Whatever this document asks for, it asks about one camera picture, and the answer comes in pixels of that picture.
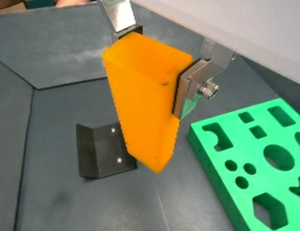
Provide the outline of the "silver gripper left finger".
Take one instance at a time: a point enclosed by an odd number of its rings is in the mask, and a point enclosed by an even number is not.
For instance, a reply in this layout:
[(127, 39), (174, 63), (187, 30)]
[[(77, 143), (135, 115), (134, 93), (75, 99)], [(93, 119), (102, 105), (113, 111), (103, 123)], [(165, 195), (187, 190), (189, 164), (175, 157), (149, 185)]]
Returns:
[(143, 27), (135, 22), (130, 0), (97, 0), (113, 31), (113, 41), (118, 41), (130, 32), (143, 33)]

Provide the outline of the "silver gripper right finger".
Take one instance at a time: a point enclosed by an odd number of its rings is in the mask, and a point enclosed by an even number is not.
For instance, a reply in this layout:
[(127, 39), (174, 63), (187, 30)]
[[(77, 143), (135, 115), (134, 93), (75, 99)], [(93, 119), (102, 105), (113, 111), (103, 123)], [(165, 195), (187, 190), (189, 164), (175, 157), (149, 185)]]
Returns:
[(203, 39), (202, 57), (198, 58), (178, 76), (177, 92), (173, 103), (173, 115), (183, 119), (194, 110), (201, 97), (210, 100), (218, 93), (213, 78), (229, 67), (234, 51)]

